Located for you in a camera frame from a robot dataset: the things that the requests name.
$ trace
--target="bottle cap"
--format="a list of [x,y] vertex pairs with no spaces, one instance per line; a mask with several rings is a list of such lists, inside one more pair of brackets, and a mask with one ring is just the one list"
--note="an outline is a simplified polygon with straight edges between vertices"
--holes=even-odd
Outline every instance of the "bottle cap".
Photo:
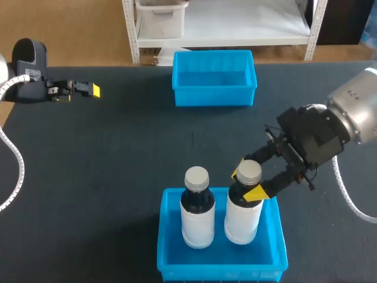
[[189,168],[184,175],[184,184],[186,188],[193,192],[201,192],[207,189],[210,184],[210,177],[208,171],[200,166]]
[[262,168],[254,160],[242,161],[237,169],[237,180],[246,186],[258,184],[262,178]]

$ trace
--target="black bottle neck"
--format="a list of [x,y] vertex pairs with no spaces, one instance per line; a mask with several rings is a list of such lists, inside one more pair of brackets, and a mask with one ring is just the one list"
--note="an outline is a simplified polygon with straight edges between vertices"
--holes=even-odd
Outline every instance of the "black bottle neck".
[[201,192],[193,192],[186,188],[182,193],[181,204],[188,212],[194,214],[206,213],[214,205],[214,196],[209,188]]
[[256,186],[258,186],[259,183],[255,185],[244,185],[240,181],[236,180],[229,188],[228,195],[229,199],[237,206],[240,206],[242,208],[253,208],[260,204],[261,200],[255,200],[252,202],[248,202],[243,195],[245,193],[248,193],[252,189],[254,189]]

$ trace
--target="metal shelf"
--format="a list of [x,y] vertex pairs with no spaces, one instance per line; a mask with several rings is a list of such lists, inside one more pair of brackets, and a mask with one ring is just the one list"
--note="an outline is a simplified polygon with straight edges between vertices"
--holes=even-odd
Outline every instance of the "metal shelf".
[[310,34],[295,0],[191,0],[184,24],[184,37],[168,39],[147,38],[141,25],[138,46],[296,45]]

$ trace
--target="dark gray mat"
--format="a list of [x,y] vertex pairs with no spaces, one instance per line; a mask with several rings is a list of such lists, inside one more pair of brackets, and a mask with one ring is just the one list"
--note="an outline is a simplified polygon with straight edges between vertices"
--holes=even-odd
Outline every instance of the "dark gray mat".
[[[100,100],[17,105],[4,131],[20,149],[26,179],[0,213],[1,282],[160,282],[156,269],[162,191],[182,187],[199,164],[212,186],[229,186],[240,158],[267,141],[263,124],[290,106],[322,103],[369,66],[257,65],[251,108],[175,108],[171,68],[56,68],[56,78],[93,80]],[[377,216],[377,144],[339,158],[349,193]],[[279,159],[264,176],[282,170]],[[0,143],[0,199],[18,176]],[[347,207],[331,163],[317,189],[279,197],[289,268],[282,282],[377,282],[377,225]]]

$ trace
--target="blue plastic bin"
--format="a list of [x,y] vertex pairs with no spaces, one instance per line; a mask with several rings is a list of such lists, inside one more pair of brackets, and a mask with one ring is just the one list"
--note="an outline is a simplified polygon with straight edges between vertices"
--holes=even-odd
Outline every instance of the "blue plastic bin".
[[176,106],[251,106],[257,88],[250,50],[176,52]]
[[208,248],[192,249],[181,232],[183,190],[165,189],[161,202],[157,268],[164,281],[280,280],[288,261],[276,198],[264,202],[255,239],[241,246],[224,233],[228,188],[211,188],[216,200],[214,240]]

